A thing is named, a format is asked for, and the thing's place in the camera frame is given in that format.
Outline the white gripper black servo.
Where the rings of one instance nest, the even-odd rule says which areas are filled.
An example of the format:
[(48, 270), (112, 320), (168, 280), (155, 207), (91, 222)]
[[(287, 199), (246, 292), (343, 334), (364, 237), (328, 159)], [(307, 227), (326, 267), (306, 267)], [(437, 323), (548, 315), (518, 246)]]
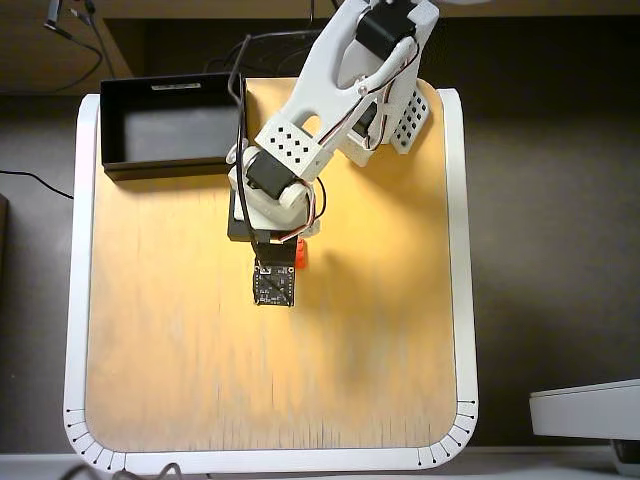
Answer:
[(316, 195), (312, 185), (297, 177), (269, 152), (259, 147), (243, 149), (242, 172), (236, 172), (236, 149), (226, 155), (231, 166), (227, 236), (236, 242), (250, 240), (244, 217), (248, 216), (256, 238), (284, 242), (295, 235), (319, 233)]

